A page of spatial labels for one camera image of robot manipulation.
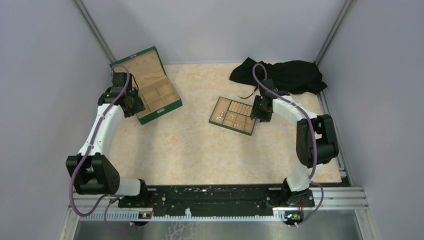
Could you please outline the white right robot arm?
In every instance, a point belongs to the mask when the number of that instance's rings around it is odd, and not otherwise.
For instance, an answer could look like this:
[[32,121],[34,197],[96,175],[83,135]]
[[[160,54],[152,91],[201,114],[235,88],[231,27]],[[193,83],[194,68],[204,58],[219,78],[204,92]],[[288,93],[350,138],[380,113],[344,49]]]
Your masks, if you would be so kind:
[[260,94],[255,96],[250,117],[268,123],[273,114],[277,114],[296,130],[298,162],[284,180],[286,189],[281,193],[284,204],[295,206],[301,200],[301,191],[309,188],[314,175],[339,154],[334,122],[330,115],[309,111],[287,92],[277,90],[270,78],[260,81],[258,88]]

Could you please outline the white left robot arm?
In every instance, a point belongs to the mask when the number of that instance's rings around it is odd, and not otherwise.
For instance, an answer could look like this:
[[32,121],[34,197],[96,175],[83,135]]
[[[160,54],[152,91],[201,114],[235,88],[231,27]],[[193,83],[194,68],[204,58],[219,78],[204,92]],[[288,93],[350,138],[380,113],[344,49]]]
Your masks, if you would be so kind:
[[144,207],[150,200],[150,193],[143,189],[145,182],[121,176],[109,157],[121,121],[145,106],[131,73],[112,72],[111,76],[112,85],[98,99],[95,122],[85,143],[78,154],[66,159],[71,190],[79,195],[130,196],[132,203]]

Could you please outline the green jewelry box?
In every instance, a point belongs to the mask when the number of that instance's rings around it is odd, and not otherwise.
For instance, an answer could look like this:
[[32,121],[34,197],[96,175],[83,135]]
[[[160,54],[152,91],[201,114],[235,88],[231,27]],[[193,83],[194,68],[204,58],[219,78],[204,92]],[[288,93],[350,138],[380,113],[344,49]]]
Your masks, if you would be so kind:
[[159,52],[155,46],[109,64],[125,66],[138,86],[138,93],[145,110],[136,114],[145,125],[183,106],[182,99],[167,76]]

